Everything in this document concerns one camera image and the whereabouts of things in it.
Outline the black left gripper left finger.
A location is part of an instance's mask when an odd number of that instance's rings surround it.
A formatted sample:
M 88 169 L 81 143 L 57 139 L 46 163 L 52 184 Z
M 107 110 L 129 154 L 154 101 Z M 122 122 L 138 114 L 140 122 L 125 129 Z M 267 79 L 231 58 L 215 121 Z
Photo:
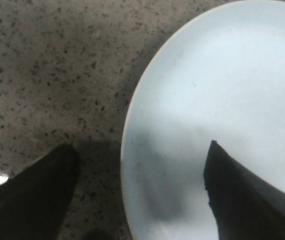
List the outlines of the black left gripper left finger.
M 79 169 L 79 154 L 61 144 L 0 185 L 0 240 L 55 240 Z

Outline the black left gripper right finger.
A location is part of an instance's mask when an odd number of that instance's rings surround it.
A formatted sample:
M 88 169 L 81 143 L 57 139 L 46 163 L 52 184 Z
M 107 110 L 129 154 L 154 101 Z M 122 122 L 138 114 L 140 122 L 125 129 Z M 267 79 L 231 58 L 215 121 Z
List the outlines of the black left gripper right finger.
M 285 193 L 210 143 L 203 171 L 220 240 L 285 240 Z

